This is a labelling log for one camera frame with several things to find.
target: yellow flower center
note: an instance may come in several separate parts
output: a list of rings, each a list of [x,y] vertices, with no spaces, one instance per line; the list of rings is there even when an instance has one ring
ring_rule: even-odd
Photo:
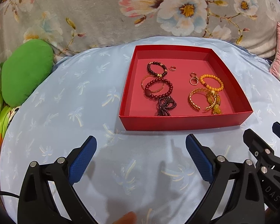
[[[39,35],[28,34],[25,36],[25,40],[31,40],[31,39],[39,39]]]
[[[179,10],[186,18],[193,16],[195,13],[195,7],[192,4],[185,4],[184,6],[180,7]]]
[[[248,9],[249,9],[248,3],[245,2],[245,1],[242,1],[242,3],[241,3],[241,8],[242,8],[243,10],[248,10]]]

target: floral blanket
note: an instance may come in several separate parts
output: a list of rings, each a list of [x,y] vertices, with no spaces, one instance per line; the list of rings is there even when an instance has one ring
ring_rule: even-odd
[[[0,62],[33,38],[49,42],[58,61],[156,35],[217,38],[269,57],[277,21],[278,0],[3,0]]]

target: thin gold bangle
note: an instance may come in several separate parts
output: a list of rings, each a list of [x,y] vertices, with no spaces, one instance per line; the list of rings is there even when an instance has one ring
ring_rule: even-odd
[[[143,90],[145,90],[145,87],[143,86],[143,82],[144,82],[144,80],[145,80],[146,78],[148,78],[148,77],[154,77],[154,75],[147,75],[147,76],[145,76],[145,77],[142,79],[142,81],[141,81],[141,87],[142,87]],[[164,87],[165,87],[165,83],[163,82],[162,88],[160,88],[159,90],[156,90],[156,91],[151,91],[151,93],[158,93],[158,92],[162,91],[162,90],[164,89]]]
[[[206,93],[209,93],[209,94],[211,94],[211,96],[214,98],[214,102],[213,102],[210,106],[206,107],[206,108],[205,108],[205,111],[209,111],[209,110],[212,109],[212,108],[215,106],[215,104],[217,103],[217,98],[216,98],[215,94],[214,94],[211,90],[208,90],[208,89],[205,89],[205,88],[196,88],[195,90],[193,90],[193,91],[189,94],[189,98],[188,98],[190,105],[191,105],[194,109],[196,109],[196,110],[198,110],[198,111],[201,110],[201,107],[199,107],[198,105],[196,105],[196,104],[193,102],[192,98],[191,98],[192,95],[195,94],[195,93],[197,93],[197,92],[206,92]]]

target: gray floral fabric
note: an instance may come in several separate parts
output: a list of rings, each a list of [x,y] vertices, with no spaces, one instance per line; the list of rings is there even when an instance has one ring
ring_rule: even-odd
[[[119,107],[130,60],[140,44],[212,48],[236,77],[253,114],[236,127],[125,131]],[[141,224],[185,223],[209,187],[186,150],[188,134],[193,133],[216,155],[237,162],[250,158],[255,163],[242,140],[244,130],[251,128],[280,156],[280,140],[271,129],[274,122],[280,122],[280,82],[269,73],[269,67],[264,59],[207,38],[153,37],[75,55],[64,61],[14,116],[0,154],[0,188],[19,194],[31,161],[52,163],[93,135],[97,151],[73,187],[99,223],[111,224],[129,211],[137,213]],[[67,217],[54,184],[50,186],[60,213]],[[3,201],[16,220],[17,199],[4,196]],[[216,216],[227,201],[224,195]]]
[[[278,0],[3,0],[0,62],[33,38],[49,42],[58,61],[159,35],[217,38],[269,57],[277,21]]]

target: red beaded bracelet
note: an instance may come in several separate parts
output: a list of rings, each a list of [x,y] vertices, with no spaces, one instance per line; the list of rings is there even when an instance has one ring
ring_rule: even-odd
[[[162,95],[153,95],[151,93],[151,91],[149,90],[149,87],[156,82],[166,83],[169,86],[169,91]],[[168,81],[167,79],[164,79],[164,78],[156,78],[156,79],[152,80],[151,82],[147,83],[147,85],[145,86],[144,93],[145,93],[146,97],[157,100],[157,99],[169,96],[172,93],[172,90],[173,90],[173,85],[170,81]]]

